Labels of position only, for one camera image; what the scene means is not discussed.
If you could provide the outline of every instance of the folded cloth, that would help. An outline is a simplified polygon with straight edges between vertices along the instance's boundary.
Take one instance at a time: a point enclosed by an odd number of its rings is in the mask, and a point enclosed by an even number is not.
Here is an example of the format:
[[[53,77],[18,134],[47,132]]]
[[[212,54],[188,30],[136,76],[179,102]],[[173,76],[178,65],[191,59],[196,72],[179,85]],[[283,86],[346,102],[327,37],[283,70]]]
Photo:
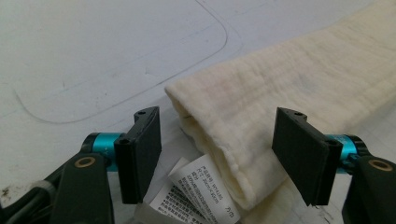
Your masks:
[[[395,24],[396,2],[374,2],[326,29],[214,65],[165,91],[185,132],[211,155],[233,199],[250,210],[290,188],[289,181],[281,185],[287,174],[271,149],[278,106],[305,113],[323,133],[347,133],[395,100]]]

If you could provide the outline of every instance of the white paper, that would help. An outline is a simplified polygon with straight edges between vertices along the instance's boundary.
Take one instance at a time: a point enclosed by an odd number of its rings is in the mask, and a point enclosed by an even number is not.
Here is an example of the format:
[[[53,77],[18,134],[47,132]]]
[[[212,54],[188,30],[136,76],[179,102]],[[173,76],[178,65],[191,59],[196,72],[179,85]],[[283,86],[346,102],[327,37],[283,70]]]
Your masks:
[[[174,171],[169,177],[209,223],[231,224],[239,220],[235,204],[208,155]]]

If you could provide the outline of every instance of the towel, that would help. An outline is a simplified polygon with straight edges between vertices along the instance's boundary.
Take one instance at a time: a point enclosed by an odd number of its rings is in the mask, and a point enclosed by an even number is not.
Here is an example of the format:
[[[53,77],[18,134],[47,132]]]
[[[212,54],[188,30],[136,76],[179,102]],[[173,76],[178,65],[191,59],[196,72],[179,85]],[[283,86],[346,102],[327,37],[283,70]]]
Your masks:
[[[271,149],[276,108],[305,113],[323,133],[348,133],[396,99],[395,40],[396,1],[376,1],[330,27],[165,88],[184,131],[212,157],[233,199],[251,212],[243,222],[279,222],[262,214],[290,207],[297,194]]]

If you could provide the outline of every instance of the care label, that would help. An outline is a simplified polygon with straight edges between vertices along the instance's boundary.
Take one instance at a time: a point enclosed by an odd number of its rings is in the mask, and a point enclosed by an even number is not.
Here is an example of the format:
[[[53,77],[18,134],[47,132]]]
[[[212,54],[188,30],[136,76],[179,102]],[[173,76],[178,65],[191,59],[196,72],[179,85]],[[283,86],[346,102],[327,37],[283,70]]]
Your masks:
[[[209,155],[174,169],[169,177],[207,222],[233,224],[239,220],[235,204]]]
[[[171,171],[171,174],[188,163],[189,161],[181,158]],[[184,195],[184,193],[181,192],[180,189],[178,189],[170,180],[161,188],[150,206],[164,215],[173,217],[185,223],[209,224],[189,199],[187,199],[186,195]]]

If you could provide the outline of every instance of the curved outline drawn on surface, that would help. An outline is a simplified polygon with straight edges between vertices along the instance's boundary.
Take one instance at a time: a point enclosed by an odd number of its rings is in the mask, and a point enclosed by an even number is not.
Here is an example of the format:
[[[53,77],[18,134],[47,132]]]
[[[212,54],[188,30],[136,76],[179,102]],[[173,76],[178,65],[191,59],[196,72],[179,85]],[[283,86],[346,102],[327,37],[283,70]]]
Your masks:
[[[198,65],[199,63],[202,63],[202,62],[206,61],[207,59],[213,57],[214,55],[218,54],[219,52],[221,52],[223,49],[226,48],[227,44],[229,43],[230,31],[227,29],[226,26],[229,26],[229,29],[231,29],[233,32],[235,32],[235,34],[236,34],[236,36],[238,37],[239,40],[241,39],[241,38],[240,38],[240,35],[236,32],[236,30],[235,30],[231,25],[229,25],[229,24],[228,24],[221,16],[219,16],[212,8],[209,9],[208,6],[205,6],[205,2],[202,3],[202,2],[200,2],[200,0],[195,0],[195,2],[196,2],[200,7],[202,7],[202,8],[204,9],[204,11],[206,11],[216,22],[219,23],[219,25],[222,27],[222,30],[223,30],[223,32],[224,32],[224,34],[225,34],[224,43],[222,44],[222,46],[221,46],[218,50],[216,50],[216,51],[213,52],[212,54],[210,54],[210,55],[204,57],[203,59],[199,60],[199,61],[196,62],[196,63],[193,63],[193,64],[187,66],[186,68],[183,68],[182,70],[178,71],[177,73],[175,73],[175,74],[171,75],[170,77],[167,77],[167,78],[165,78],[165,79],[159,81],[158,83],[156,83],[156,84],[154,84],[154,85],[148,87],[148,88],[145,89],[145,90],[142,90],[142,91],[140,91],[140,92],[138,92],[138,93],[136,93],[136,94],[133,94],[133,95],[127,97],[126,99],[123,99],[123,100],[121,100],[121,101],[115,103],[114,105],[110,105],[110,106],[108,106],[108,107],[106,107],[106,108],[104,108],[104,109],[98,110],[98,111],[96,111],[95,113],[90,114],[90,115],[88,115],[88,116],[86,116],[86,117],[84,117],[84,118],[81,118],[81,119],[74,119],[74,120],[70,120],[70,121],[55,121],[55,120],[48,120],[48,119],[40,118],[38,115],[36,115],[34,112],[32,112],[32,111],[29,109],[29,105],[27,105],[26,103],[23,102],[21,96],[18,94],[18,91],[14,89],[14,92],[15,92],[15,95],[16,95],[16,98],[17,98],[17,101],[21,104],[22,110],[24,110],[27,114],[29,114],[30,116],[32,116],[33,118],[35,118],[35,119],[37,119],[37,120],[39,120],[39,121],[41,121],[41,122],[53,123],[53,124],[74,123],[74,122],[82,121],[82,120],[84,120],[84,119],[89,119],[89,118],[94,117],[94,116],[96,116],[96,115],[102,114],[102,113],[106,112],[108,109],[110,109],[110,108],[112,108],[112,107],[115,107],[115,106],[117,106],[117,105],[121,105],[121,104],[123,104],[123,103],[125,103],[125,102],[127,102],[127,101],[129,101],[129,100],[131,100],[131,99],[133,99],[133,98],[135,98],[136,96],[141,95],[141,94],[143,94],[143,93],[145,93],[145,92],[147,92],[147,91],[149,91],[149,90],[151,90],[151,89],[153,89],[153,88],[155,88],[155,87],[157,87],[157,86],[163,84],[164,82],[166,82],[166,81],[168,81],[168,80],[170,80],[170,79],[172,79],[172,78],[174,78],[174,77],[176,77],[176,76],[182,74],[183,72],[188,71],[189,69],[193,68],[194,66]],[[242,47],[243,47],[243,43],[240,42],[239,45],[238,45],[238,47],[237,47],[237,49],[234,50],[232,53],[237,53]],[[51,95],[51,96],[48,97],[47,99],[53,98],[53,97],[55,97],[55,96],[56,96],[56,95]]]

